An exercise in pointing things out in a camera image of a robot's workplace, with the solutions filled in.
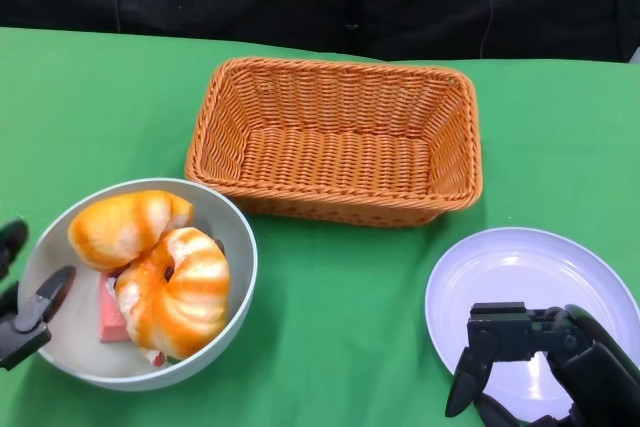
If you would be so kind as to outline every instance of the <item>orange wicker basket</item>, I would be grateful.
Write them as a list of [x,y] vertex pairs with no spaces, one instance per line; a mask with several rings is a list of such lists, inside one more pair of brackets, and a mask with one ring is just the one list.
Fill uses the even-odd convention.
[[482,191],[475,91],[444,68],[230,60],[211,79],[186,176],[251,213],[423,225]]

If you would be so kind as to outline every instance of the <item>basket rim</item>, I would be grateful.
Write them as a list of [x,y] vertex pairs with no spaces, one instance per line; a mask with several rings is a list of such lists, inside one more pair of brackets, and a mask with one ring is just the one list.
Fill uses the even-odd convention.
[[[337,188],[331,186],[313,186],[309,184],[275,184],[270,182],[258,182],[251,180],[231,180],[217,178],[208,175],[201,167],[198,159],[202,158],[202,147],[197,142],[199,127],[208,110],[215,106],[214,96],[218,93],[218,85],[226,76],[233,74],[237,68],[245,68],[250,65],[278,64],[292,70],[309,69],[355,69],[356,71],[372,68],[389,73],[411,73],[422,76],[442,75],[444,78],[456,78],[462,84],[465,94],[470,102],[465,103],[465,140],[471,148],[467,155],[469,160],[469,173],[466,180],[466,188],[452,193],[417,194],[414,192],[398,191],[372,191],[356,188]],[[306,59],[281,59],[272,57],[238,57],[229,59],[220,64],[211,76],[209,88],[198,115],[196,129],[189,147],[185,176],[230,197],[243,197],[254,200],[280,199],[323,202],[341,205],[375,205],[390,208],[419,208],[437,209],[441,211],[460,210],[473,204],[482,194],[482,158],[480,132],[478,122],[477,96],[473,83],[464,73],[440,66],[420,66],[403,64],[384,64],[375,61],[327,61]]]

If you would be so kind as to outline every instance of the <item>bowl rim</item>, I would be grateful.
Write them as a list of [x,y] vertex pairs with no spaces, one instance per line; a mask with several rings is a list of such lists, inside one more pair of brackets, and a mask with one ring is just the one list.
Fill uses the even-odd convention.
[[[221,341],[221,339],[230,331],[234,328],[235,324],[237,324],[239,322],[240,317],[242,317],[242,314],[245,313],[249,307],[249,303],[251,302],[251,298],[253,295],[253,291],[255,288],[255,284],[256,284],[256,278],[258,275],[258,247],[256,244],[256,239],[255,236],[253,234],[253,230],[251,229],[251,226],[249,225],[249,222],[247,221],[246,217],[244,216],[244,214],[242,212],[240,212],[240,210],[224,195],[220,194],[219,192],[198,184],[196,182],[191,182],[189,180],[184,180],[184,179],[175,179],[175,178],[171,178],[171,177],[150,177],[150,178],[145,178],[145,179],[137,179],[137,180],[130,180],[127,182],[122,182],[119,184],[115,184],[112,185],[110,187],[104,188],[99,190],[98,192],[95,192],[94,194],[89,195],[88,197],[85,197],[84,199],[76,202],[75,204],[73,204],[71,207],[69,207],[67,210],[65,210],[61,215],[59,215],[56,220],[54,220],[49,227],[47,227],[47,229],[44,231],[44,233],[38,238],[38,241],[36,242],[35,246],[32,249],[32,253],[36,251],[36,249],[40,246],[40,244],[44,241],[44,239],[47,237],[47,235],[49,235],[49,232],[56,226],[58,225],[58,223],[60,223],[62,221],[62,219],[64,219],[67,215],[69,215],[69,213],[71,211],[73,211],[75,208],[79,207],[80,205],[87,203],[89,201],[91,201],[92,199],[94,199],[95,197],[102,195],[104,193],[107,193],[111,190],[120,188],[120,187],[126,187],[129,185],[135,185],[135,184],[145,184],[145,183],[149,183],[149,182],[169,182],[169,183],[178,183],[178,184],[186,184],[186,185],[190,185],[192,187],[196,187],[202,190],[205,190],[213,195],[215,195],[216,197],[218,197],[220,200],[222,200],[224,203],[226,203],[238,216],[238,218],[240,219],[240,221],[243,223],[247,233],[249,234],[249,240],[251,242],[251,253],[252,253],[252,262],[253,262],[253,271],[251,274],[251,279],[249,280],[249,288],[247,289],[247,292],[244,296],[244,298],[242,299],[242,303],[240,304],[240,307],[238,308],[237,312],[235,313],[235,315],[232,317],[232,319],[227,323],[227,325],[225,326],[225,328],[222,330],[222,332],[220,332],[215,339],[213,339],[211,342],[209,342],[205,347],[203,347],[202,349],[200,349],[198,352],[196,352],[195,354],[191,355],[190,357],[188,357],[187,359],[181,361],[178,364],[172,365],[170,367],[167,367],[165,369],[159,370],[157,372],[151,372],[148,374],[142,374],[142,375],[133,375],[130,377],[102,377],[99,375],[92,375],[92,374],[85,374],[83,372],[80,372],[78,370],[69,368],[67,366],[65,366],[64,364],[59,363],[53,356],[49,355],[45,350],[44,347],[41,348],[40,350],[38,350],[38,353],[45,359],[47,360],[49,363],[51,363],[52,365],[54,365],[55,367],[59,368],[60,370],[76,377],[82,380],[85,380],[87,382],[90,383],[94,383],[94,384],[103,384],[103,385],[115,385],[115,384],[136,384],[136,383],[142,383],[142,382],[146,382],[149,380],[153,380],[153,379],[157,379],[160,377],[164,377],[167,374],[170,374],[172,372],[176,372],[178,370],[183,370],[185,369],[189,364],[192,364],[194,362],[196,362],[199,358],[203,357],[206,352],[208,352],[209,350],[211,350],[213,347],[215,347],[215,345]],[[31,258],[31,255],[29,255],[29,259],[27,259],[27,264],[29,264],[29,260]],[[24,293],[22,293],[22,295],[20,295],[20,291],[22,289],[19,289],[19,293],[18,296],[19,298],[24,298]]]

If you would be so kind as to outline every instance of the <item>red item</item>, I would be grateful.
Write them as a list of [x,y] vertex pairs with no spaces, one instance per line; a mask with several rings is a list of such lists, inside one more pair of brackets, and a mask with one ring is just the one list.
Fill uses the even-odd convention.
[[113,278],[104,274],[100,275],[100,341],[126,342],[131,339],[116,299],[109,292],[109,282],[113,282]]

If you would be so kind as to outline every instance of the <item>white bowl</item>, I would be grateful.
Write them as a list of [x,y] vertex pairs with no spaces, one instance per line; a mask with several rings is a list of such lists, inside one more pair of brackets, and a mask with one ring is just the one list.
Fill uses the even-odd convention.
[[[231,271],[229,323],[209,345],[188,359],[158,370],[131,342],[98,340],[99,274],[85,267],[67,240],[73,218],[89,204],[127,192],[165,190],[195,207],[193,225],[220,239]],[[20,282],[19,302],[32,295],[63,265],[77,268],[76,279],[60,310],[49,324],[52,339],[40,354],[59,369],[91,384],[114,390],[142,391],[175,384],[202,370],[233,340],[249,309],[258,271],[253,232],[242,213],[219,193],[178,179],[143,179],[102,190],[77,203],[42,234]]]

